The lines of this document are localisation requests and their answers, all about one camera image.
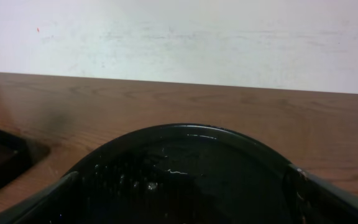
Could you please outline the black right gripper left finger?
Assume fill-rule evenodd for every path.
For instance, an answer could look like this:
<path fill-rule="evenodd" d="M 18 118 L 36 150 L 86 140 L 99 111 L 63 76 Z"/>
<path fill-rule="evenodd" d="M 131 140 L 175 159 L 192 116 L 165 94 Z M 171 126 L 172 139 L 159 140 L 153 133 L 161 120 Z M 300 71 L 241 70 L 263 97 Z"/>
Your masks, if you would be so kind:
<path fill-rule="evenodd" d="M 77 171 L 64 175 L 56 183 L 48 186 L 46 189 L 1 212 L 0 224 L 20 223 L 39 211 L 42 212 L 51 206 L 55 199 L 61 198 L 62 195 L 72 190 L 73 185 L 78 180 L 78 176 L 79 172 Z"/>

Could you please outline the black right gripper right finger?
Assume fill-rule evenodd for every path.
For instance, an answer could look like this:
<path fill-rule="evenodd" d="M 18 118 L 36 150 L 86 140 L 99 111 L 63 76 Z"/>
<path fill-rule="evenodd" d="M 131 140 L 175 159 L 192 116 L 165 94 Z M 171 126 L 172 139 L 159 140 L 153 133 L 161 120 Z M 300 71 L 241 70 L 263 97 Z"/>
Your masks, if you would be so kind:
<path fill-rule="evenodd" d="M 283 192 L 293 223 L 358 223 L 358 197 L 293 164 Z"/>

